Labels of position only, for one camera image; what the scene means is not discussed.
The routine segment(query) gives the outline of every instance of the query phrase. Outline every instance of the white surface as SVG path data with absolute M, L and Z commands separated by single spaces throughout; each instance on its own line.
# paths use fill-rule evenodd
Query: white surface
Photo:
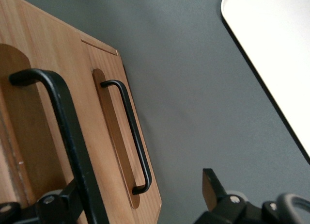
M 222 0 L 222 15 L 310 155 L 310 0 Z

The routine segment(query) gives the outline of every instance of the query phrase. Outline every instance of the wooden cabinet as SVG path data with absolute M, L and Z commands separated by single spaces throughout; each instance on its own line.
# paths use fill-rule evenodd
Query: wooden cabinet
M 135 108 L 134 114 L 152 174 L 152 184 L 133 207 L 103 114 L 92 72 L 122 81 L 123 64 L 112 47 L 63 23 L 23 0 L 0 0 L 0 203 L 33 204 L 49 190 L 72 179 L 55 114 L 42 84 L 14 87 L 8 75 L 31 68 L 57 72 L 67 83 L 111 224 L 154 224 L 161 199 Z M 119 136 L 136 185 L 145 183 L 136 148 L 116 88 L 109 87 Z

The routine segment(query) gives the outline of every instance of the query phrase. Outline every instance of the cabinet drawer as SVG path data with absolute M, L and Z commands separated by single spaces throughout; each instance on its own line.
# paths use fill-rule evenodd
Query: cabinet drawer
M 92 71 L 94 69 L 102 70 L 108 80 L 122 81 L 129 91 L 130 101 L 133 104 L 118 52 L 23 0 L 0 0 L 0 6 L 0 44 L 9 45 L 22 52 L 29 60 L 28 66 L 54 71 L 66 81 L 110 223 L 123 223 L 124 220 L 126 223 L 133 224 L 156 223 L 161 208 L 161 199 L 135 108 L 133 106 L 153 181 L 149 190 L 139 195 L 139 205 L 133 207 L 130 202 L 130 194 L 128 194 L 124 183 L 124 175 L 115 152 L 114 142 L 108 130 L 107 117 L 102 112 L 93 81 Z M 36 183 L 40 184 L 40 191 L 38 191 L 34 186 L 36 183 L 31 182 L 35 179 L 31 177 L 33 175 L 27 169 L 29 167 L 26 163 L 31 161 L 35 168 L 36 165 L 38 168 L 44 168 L 42 164 L 45 162 L 44 160 L 39 161 L 40 157 L 32 159 L 31 154 L 20 154 L 19 159 L 15 157 L 15 148 L 10 147 L 9 144 L 18 137 L 15 145 L 16 150 L 20 151 L 24 142 L 23 134 L 19 133 L 14 125 L 11 126 L 10 134 L 6 132 L 8 123 L 13 122 L 12 116 L 14 115 L 8 114 L 8 109 L 11 111 L 12 108 L 5 99 L 2 99 L 0 105 L 2 126 L 0 128 L 0 158 L 5 160 L 0 161 L 0 203 L 18 201 L 23 206 L 31 205 L 42 193 L 51 189 L 48 182 L 55 177 L 58 177 L 60 182 L 52 187 L 53 189 L 62 189 L 73 179 L 46 89 L 41 84 L 32 85 L 32 89 L 36 93 L 35 100 L 39 107 L 36 109 L 40 113 L 40 120 L 45 123 L 37 123 L 37 125 L 45 126 L 43 132 L 47 140 L 42 141 L 48 141 L 50 144 L 49 153 L 47 151 L 46 153 L 55 157 L 56 160 L 52 164 L 48 164 L 45 172 L 39 170 L 40 178 L 36 179 Z M 144 176 L 122 99 L 116 88 L 111 87 L 108 90 L 134 180 L 137 186 L 143 185 L 145 183 Z M 29 123 L 29 129 L 36 129 L 32 126 L 31 120 L 27 123 Z M 42 149 L 42 141 L 35 148 Z

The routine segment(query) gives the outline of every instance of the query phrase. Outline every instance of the black clamp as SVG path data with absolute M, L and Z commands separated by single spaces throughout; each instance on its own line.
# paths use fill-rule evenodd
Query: black clamp
M 310 212 L 310 202 L 294 194 L 282 194 L 262 208 L 242 197 L 227 194 L 212 169 L 203 170 L 202 193 L 208 210 L 195 224 L 303 224 L 295 207 Z

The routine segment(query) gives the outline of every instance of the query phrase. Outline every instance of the black handle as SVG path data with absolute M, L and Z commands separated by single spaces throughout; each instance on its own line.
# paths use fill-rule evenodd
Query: black handle
M 90 224 L 108 224 L 107 213 L 93 172 L 69 89 L 53 71 L 27 69 L 9 76 L 12 85 L 41 82 L 49 94 L 78 193 Z
M 128 95 L 128 91 L 126 89 L 126 86 L 119 80 L 104 81 L 104 82 L 101 82 L 100 85 L 101 85 L 101 87 L 108 87 L 111 85 L 116 85 L 117 88 L 119 89 L 120 93 L 121 93 L 121 97 L 123 100 L 124 108 L 125 108 L 127 119 L 128 119 L 129 126 L 130 126 L 130 130 L 131 130 L 134 142 L 135 142 L 139 161 L 140 161 L 142 171 L 143 171 L 143 175 L 144 175 L 144 179 L 145 179 L 145 185 L 134 187 L 132 190 L 132 193 L 134 195 L 144 193 L 144 192 L 148 191 L 148 189 L 150 188 L 150 185 L 152 183 L 152 175 L 151 175 L 149 164 L 148 164 L 146 156 L 145 156 L 144 148 L 142 145 L 142 140 L 140 137 L 137 122 L 135 119 L 134 112 L 132 110 L 132 106 L 130 103 L 130 99 L 129 99 L 129 95 Z

